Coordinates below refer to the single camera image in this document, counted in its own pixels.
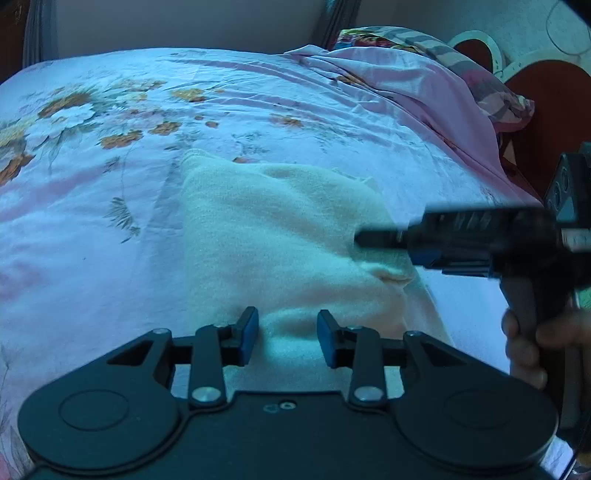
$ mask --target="pillow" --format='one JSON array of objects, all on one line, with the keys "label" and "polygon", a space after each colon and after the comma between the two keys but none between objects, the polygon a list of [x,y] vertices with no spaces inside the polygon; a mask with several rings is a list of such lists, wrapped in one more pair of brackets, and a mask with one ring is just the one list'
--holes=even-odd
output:
[{"label": "pillow", "polygon": [[402,27],[342,30],[334,50],[348,47],[398,48],[440,63],[466,82],[497,134],[522,130],[534,114],[532,100],[516,95],[491,72],[430,35]]}]

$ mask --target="tool handle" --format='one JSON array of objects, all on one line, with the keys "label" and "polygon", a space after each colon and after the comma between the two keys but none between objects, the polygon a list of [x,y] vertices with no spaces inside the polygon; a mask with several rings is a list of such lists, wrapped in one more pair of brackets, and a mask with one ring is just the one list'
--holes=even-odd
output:
[{"label": "tool handle", "polygon": [[[572,291],[544,277],[505,277],[501,280],[501,291],[517,317],[520,334],[533,343],[538,325],[564,312],[572,298]],[[548,373],[544,392],[558,410],[560,428],[574,427],[581,415],[583,368],[580,348],[540,349],[540,367]]]}]

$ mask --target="dark wood furniture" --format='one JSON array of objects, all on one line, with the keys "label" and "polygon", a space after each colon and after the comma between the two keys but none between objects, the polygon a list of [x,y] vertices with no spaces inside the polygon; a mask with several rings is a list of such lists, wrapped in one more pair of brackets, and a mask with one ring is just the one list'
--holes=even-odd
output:
[{"label": "dark wood furniture", "polygon": [[30,0],[0,0],[0,83],[22,69]]},{"label": "dark wood furniture", "polygon": [[506,85],[535,102],[531,123],[510,137],[519,171],[543,198],[560,154],[578,152],[591,140],[591,76],[565,61],[542,60]]}]

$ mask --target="bed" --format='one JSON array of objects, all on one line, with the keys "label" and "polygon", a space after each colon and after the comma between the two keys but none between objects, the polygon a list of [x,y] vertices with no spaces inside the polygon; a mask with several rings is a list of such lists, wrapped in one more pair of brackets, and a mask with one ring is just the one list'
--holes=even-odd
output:
[{"label": "bed", "polygon": [[[371,177],[402,225],[427,206],[536,202],[504,175],[466,82],[403,49],[47,61],[0,85],[0,105],[0,480],[31,466],[17,412],[32,391],[155,327],[194,332],[188,150]],[[507,370],[498,285],[419,275],[456,347]]]}]

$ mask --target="orange flower print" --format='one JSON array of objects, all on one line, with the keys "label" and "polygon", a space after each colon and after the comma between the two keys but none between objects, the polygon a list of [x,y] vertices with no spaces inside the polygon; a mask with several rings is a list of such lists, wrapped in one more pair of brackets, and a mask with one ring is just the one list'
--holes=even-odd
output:
[{"label": "orange flower print", "polygon": [[144,135],[142,134],[141,130],[132,130],[126,135],[111,135],[110,137],[101,138],[100,145],[105,150],[110,150],[111,148],[129,147],[132,142],[137,142],[143,137]]}]

